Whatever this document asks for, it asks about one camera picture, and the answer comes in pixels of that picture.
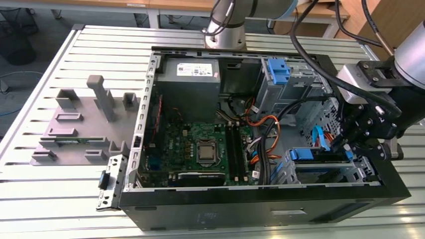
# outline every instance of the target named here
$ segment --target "blue latch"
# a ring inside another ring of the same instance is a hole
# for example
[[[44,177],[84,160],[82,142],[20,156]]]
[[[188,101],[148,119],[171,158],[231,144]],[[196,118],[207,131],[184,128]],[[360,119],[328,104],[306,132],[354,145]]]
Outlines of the blue latch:
[[[291,77],[291,68],[284,59],[268,59],[268,68],[276,85],[287,85]]]
[[[350,159],[351,161],[354,161],[354,159],[355,159],[354,153],[352,153],[351,151],[346,151],[346,155],[347,155],[348,159]]]
[[[324,134],[324,130],[322,128],[322,126],[315,126],[314,127],[314,133],[312,133],[312,141],[314,141],[314,145],[316,143],[316,139],[318,139],[318,135],[319,135],[319,140],[320,140],[320,146],[323,148],[326,148],[326,151],[331,151],[331,148],[327,144],[327,141],[326,141],[326,134]]]
[[[295,148],[294,151],[298,154],[298,160],[314,160],[314,153],[310,148]]]

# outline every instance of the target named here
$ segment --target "blue cable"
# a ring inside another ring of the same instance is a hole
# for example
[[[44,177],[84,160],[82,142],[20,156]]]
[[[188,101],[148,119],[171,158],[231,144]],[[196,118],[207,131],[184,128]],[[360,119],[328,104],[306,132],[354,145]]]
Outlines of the blue cable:
[[[5,114],[2,114],[2,115],[0,115],[0,117],[2,117],[2,116],[8,116],[8,115],[11,115],[11,114],[14,114],[14,113],[19,112],[20,110],[22,110],[22,108],[19,108],[19,109],[18,109],[16,111],[14,111],[14,112],[5,113]]]

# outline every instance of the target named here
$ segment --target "wire bundle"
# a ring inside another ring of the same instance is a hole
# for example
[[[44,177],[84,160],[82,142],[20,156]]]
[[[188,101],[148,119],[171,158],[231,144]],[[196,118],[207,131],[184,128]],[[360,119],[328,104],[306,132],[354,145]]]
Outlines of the wire bundle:
[[[215,3],[214,7],[212,7],[212,12],[211,12],[211,21],[214,18],[214,12],[215,9],[218,8],[219,3],[222,2],[222,0],[218,0],[218,2]],[[231,5],[230,5],[230,9],[226,13],[226,18],[223,23],[220,24],[220,26],[216,28],[216,30],[214,32],[207,32],[207,31],[202,31],[202,33],[207,36],[218,36],[220,33],[223,33],[224,29],[227,28],[232,17],[234,17],[234,13],[235,13],[235,4],[236,4],[236,0],[232,1]]]

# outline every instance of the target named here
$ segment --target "side panel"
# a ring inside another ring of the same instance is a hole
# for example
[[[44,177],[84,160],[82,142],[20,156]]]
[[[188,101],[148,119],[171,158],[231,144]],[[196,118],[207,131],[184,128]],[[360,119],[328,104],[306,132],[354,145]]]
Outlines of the side panel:
[[[194,230],[335,223],[380,201],[347,199],[122,208],[144,231]]]

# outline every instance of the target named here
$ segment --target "green circuit board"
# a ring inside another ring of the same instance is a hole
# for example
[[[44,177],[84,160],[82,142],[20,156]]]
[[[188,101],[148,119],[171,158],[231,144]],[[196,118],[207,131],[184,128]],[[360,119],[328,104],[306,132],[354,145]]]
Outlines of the green circuit board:
[[[248,126],[239,127],[240,143],[247,144],[251,137],[251,128]],[[216,163],[202,165],[198,163],[198,143],[210,141],[215,143],[215,151],[218,156]],[[152,170],[151,182],[155,187],[167,187],[167,180],[171,173],[180,172],[204,172],[224,173],[226,185],[251,185],[250,181],[235,181],[230,178],[230,164],[227,155],[227,138],[226,124],[216,123],[187,123],[168,124],[164,134],[164,150],[162,158],[151,159],[150,163],[155,163],[158,173]],[[248,170],[248,162],[244,158],[246,170]]]

